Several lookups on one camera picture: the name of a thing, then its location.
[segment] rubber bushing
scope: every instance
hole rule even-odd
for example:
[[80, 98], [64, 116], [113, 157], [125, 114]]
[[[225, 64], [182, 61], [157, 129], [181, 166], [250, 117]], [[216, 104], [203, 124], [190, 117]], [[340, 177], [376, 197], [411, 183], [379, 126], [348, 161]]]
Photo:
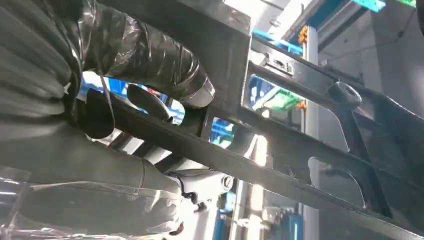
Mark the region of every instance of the rubber bushing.
[[348, 84], [338, 81], [328, 89], [328, 94], [338, 103], [356, 109], [362, 102], [359, 93]]

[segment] factory equipment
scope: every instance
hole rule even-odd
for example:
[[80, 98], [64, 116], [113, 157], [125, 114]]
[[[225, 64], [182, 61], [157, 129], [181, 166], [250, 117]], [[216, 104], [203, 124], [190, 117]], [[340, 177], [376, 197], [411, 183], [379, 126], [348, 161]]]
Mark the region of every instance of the factory equipment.
[[[0, 195], [7, 197], [1, 205], [3, 236], [163, 235], [176, 230], [184, 214], [208, 198], [206, 191], [197, 190], [204, 188], [202, 181], [218, 183], [212, 191], [217, 195], [231, 188], [234, 177], [332, 211], [389, 238], [424, 239], [424, 221], [417, 210], [424, 185], [422, 118], [380, 93], [348, 85], [258, 36], [252, 38], [249, 18], [217, 1], [101, 0], [101, 5], [74, 0], [45, 5], [48, 2], [0, 3]], [[248, 61], [251, 41], [254, 50], [261, 46], [258, 52], [278, 52], [286, 60], [270, 59], [265, 65]], [[129, 57], [119, 54], [130, 52]], [[101, 76], [141, 81], [182, 101], [186, 109], [181, 125], [167, 120], [159, 102], [145, 114], [106, 88], [103, 93], [88, 90], [85, 102], [75, 98], [84, 66]], [[332, 111], [349, 152], [250, 109], [245, 96], [251, 75]], [[151, 96], [132, 88], [130, 102], [142, 107]], [[208, 141], [215, 118], [237, 127], [227, 149]], [[172, 153], [154, 166], [139, 158], [142, 155], [107, 148], [84, 135], [98, 139], [114, 129]], [[273, 161], [288, 165], [293, 175], [243, 157], [253, 133], [266, 137]], [[363, 206], [314, 188], [311, 158], [352, 176]], [[207, 169], [174, 170], [187, 160]]]

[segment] orange component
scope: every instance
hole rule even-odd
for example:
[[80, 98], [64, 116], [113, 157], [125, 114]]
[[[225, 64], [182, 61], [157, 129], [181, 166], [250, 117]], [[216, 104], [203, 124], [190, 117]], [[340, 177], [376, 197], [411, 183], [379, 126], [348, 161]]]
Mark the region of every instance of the orange component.
[[298, 104], [296, 104], [296, 108], [297, 109], [306, 109], [306, 103], [304, 103], [304, 102], [298, 103]]
[[308, 26], [303, 26], [302, 30], [299, 32], [299, 38], [297, 42], [299, 44], [306, 43], [308, 40]]

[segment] white pillar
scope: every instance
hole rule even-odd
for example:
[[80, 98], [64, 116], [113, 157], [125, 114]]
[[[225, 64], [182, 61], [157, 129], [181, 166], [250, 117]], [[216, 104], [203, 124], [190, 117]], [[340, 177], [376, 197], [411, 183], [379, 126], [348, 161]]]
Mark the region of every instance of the white pillar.
[[[318, 33], [313, 27], [308, 27], [307, 44], [306, 44], [306, 60], [312, 64], [318, 65]], [[319, 113], [321, 107], [313, 102], [307, 102], [305, 116], [305, 133], [311, 137], [319, 139]], [[310, 177], [316, 188], [319, 186], [319, 162], [311, 161], [309, 163]], [[320, 239], [320, 218], [319, 211], [315, 208], [304, 205], [304, 240]]]

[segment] electrical wire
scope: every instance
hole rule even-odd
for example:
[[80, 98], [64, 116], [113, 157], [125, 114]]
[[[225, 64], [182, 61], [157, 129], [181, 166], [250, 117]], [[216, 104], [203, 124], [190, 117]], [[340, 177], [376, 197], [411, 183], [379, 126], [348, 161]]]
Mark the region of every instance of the electrical wire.
[[366, 47], [363, 47], [363, 48], [360, 48], [360, 49], [357, 49], [357, 50], [354, 50], [354, 51], [346, 52], [342, 55], [329, 58], [328, 62], [334, 61], [334, 60], [339, 60], [339, 59], [345, 58], [345, 57], [350, 56], [350, 55], [358, 54], [358, 53], [363, 52], [365, 50], [369, 50], [369, 49], [373, 49], [373, 48], [379, 48], [379, 47], [383, 47], [383, 46], [387, 46], [387, 45], [391, 45], [391, 44], [395, 44], [395, 43], [399, 42], [399, 40], [401, 40], [402, 37], [405, 35], [405, 31], [408, 29], [408, 27], [411, 23], [412, 17], [414, 16], [414, 13], [415, 13], [416, 10], [417, 9], [414, 8], [411, 11], [411, 13], [409, 14], [408, 20], [405, 23], [405, 26], [403, 27], [403, 29], [401, 31], [397, 32], [397, 36], [394, 39], [387, 41], [387, 42], [366, 46]]

